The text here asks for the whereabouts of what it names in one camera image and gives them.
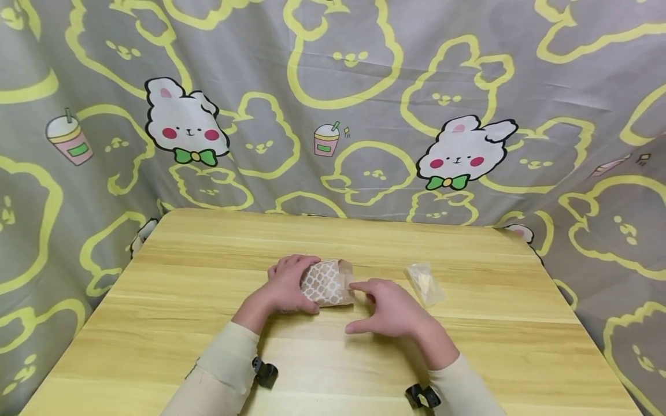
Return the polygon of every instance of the right hand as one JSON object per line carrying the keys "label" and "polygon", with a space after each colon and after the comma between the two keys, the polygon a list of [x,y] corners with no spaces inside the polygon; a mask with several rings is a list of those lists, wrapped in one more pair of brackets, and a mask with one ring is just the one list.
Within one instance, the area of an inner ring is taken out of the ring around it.
{"label": "right hand", "polygon": [[368,294],[368,299],[376,307],[372,316],[349,323],[346,333],[374,332],[388,337],[416,337],[425,325],[440,326],[416,299],[395,282],[370,279],[351,283],[349,287]]}

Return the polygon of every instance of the wooden table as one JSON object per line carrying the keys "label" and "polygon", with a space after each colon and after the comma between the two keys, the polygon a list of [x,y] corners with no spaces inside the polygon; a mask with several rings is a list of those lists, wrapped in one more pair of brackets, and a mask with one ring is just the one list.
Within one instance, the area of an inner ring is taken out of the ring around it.
{"label": "wooden table", "polygon": [[[175,210],[157,226],[23,416],[157,416],[243,299],[287,254],[344,258],[358,280],[430,262],[431,309],[509,415],[639,415],[539,259],[512,232],[281,214]],[[411,415],[423,378],[413,345],[344,326],[362,304],[266,326],[280,377],[244,414]]]}

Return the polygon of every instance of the long sleeve shirt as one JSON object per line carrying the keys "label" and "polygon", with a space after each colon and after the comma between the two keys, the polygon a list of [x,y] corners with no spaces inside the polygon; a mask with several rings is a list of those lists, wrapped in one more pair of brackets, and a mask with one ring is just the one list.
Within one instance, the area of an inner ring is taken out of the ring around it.
{"label": "long sleeve shirt", "polygon": [[[233,322],[197,360],[162,416],[237,416],[254,381],[252,360],[259,335]],[[504,416],[481,377],[461,354],[445,369],[430,371],[430,386],[442,400],[435,416]]]}

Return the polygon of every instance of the cartoon print fabric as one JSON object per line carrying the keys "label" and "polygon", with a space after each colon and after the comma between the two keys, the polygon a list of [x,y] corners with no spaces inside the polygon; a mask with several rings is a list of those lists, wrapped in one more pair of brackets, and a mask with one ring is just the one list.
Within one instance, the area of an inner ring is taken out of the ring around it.
{"label": "cartoon print fabric", "polygon": [[417,162],[418,176],[428,179],[426,189],[442,186],[463,190],[468,181],[477,180],[504,160],[504,141],[518,129],[515,121],[504,120],[483,128],[480,124],[477,116],[446,122],[435,143]]}
{"label": "cartoon print fabric", "polygon": [[201,91],[189,95],[171,78],[146,82],[148,124],[146,132],[157,147],[171,151],[178,163],[201,162],[217,166],[229,153],[229,137],[217,125],[220,109]]}
{"label": "cartoon print fabric", "polygon": [[0,414],[197,207],[515,232],[666,415],[660,2],[0,0],[0,39]]}

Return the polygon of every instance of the cartoon drink cup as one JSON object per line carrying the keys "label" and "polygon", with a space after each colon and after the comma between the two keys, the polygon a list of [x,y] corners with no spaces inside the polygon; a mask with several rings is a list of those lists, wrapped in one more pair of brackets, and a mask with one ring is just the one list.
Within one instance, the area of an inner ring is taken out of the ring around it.
{"label": "cartoon drink cup", "polygon": [[69,108],[65,109],[64,116],[49,121],[46,138],[75,166],[93,157],[93,149],[88,145],[79,121],[72,116]]}
{"label": "cartoon drink cup", "polygon": [[314,132],[314,153],[317,156],[333,156],[340,140],[339,121],[335,124],[324,124]]}

